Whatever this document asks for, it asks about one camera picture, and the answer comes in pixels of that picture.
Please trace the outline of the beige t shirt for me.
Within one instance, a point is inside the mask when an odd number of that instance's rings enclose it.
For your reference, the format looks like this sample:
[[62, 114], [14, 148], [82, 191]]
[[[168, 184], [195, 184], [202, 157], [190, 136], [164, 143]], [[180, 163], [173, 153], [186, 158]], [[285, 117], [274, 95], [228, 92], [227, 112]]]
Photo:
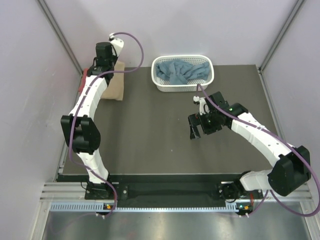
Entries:
[[101, 99], [122, 101], [124, 97], [124, 73], [114, 73]]

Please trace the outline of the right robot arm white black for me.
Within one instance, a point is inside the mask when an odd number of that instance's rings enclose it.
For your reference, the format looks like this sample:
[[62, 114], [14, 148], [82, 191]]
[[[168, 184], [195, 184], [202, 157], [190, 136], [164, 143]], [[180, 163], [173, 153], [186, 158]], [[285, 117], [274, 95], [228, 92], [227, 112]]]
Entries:
[[255, 190], [272, 190], [286, 197], [308, 182], [311, 172], [297, 154], [310, 162], [310, 152], [304, 146], [285, 145], [271, 136], [268, 129], [260, 125], [253, 115], [240, 103], [229, 103], [221, 92], [206, 97], [193, 97], [199, 107], [197, 113], [188, 116], [190, 139], [200, 138], [198, 126], [206, 135], [222, 130], [223, 127], [239, 134], [254, 146], [271, 165], [270, 170], [248, 170], [233, 181], [233, 192], [245, 198]]

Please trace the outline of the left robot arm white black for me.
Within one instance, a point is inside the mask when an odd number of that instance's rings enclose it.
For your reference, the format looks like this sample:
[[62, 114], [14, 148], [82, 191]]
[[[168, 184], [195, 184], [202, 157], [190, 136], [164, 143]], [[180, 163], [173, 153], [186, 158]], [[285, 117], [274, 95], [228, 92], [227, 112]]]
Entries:
[[85, 189], [87, 200], [107, 200], [114, 197], [114, 187], [108, 183], [109, 172], [99, 152], [101, 134], [94, 116], [102, 94], [112, 79], [115, 64], [124, 42], [115, 38], [96, 44], [92, 65], [83, 73], [83, 88], [74, 108], [60, 120], [65, 142], [72, 154], [80, 159], [89, 176]]

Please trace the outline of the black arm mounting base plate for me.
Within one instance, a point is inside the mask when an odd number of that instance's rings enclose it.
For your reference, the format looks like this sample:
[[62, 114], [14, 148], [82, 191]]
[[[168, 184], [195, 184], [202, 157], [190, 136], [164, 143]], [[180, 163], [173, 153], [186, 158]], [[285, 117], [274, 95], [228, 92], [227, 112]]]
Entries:
[[221, 207], [263, 197], [257, 190], [243, 190], [239, 177], [232, 173], [112, 174], [109, 182], [118, 207]]

